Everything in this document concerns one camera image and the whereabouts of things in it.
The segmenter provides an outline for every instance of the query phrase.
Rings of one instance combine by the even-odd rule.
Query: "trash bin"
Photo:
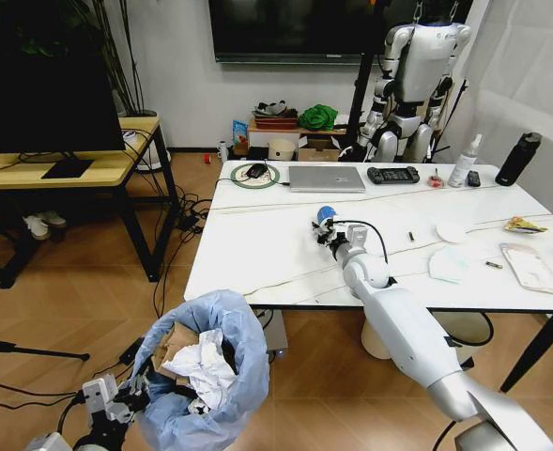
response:
[[[133,373],[179,322],[197,333],[221,328],[235,350],[238,376],[223,407],[207,415],[189,414],[189,398],[173,392],[174,381],[149,377],[151,403],[137,416],[146,441],[160,451],[224,450],[245,429],[268,395],[269,364],[261,324],[245,299],[233,291],[213,291],[183,303],[158,319],[136,354]]]
[[[455,351],[460,365],[493,338],[493,324],[484,313],[434,312],[433,317],[458,345]],[[377,359],[386,360],[391,358],[368,320],[363,323],[361,343],[366,351]]]

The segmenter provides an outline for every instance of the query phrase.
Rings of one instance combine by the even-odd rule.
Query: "monitor stand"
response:
[[[64,154],[65,160],[53,165],[43,179],[78,179],[94,162],[94,160],[80,160],[73,153]]]

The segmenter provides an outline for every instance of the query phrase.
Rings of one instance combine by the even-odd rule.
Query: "mouse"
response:
[[[261,176],[266,174],[268,167],[263,163],[256,163],[251,166],[247,173],[245,174],[249,179],[259,179]]]

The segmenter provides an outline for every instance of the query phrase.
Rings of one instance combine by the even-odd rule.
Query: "green cloth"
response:
[[[299,125],[307,130],[332,130],[338,111],[327,105],[316,105],[303,112]]]

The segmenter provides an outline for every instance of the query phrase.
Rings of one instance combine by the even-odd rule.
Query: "laptop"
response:
[[[290,166],[288,177],[294,193],[363,193],[360,173],[351,166]]]

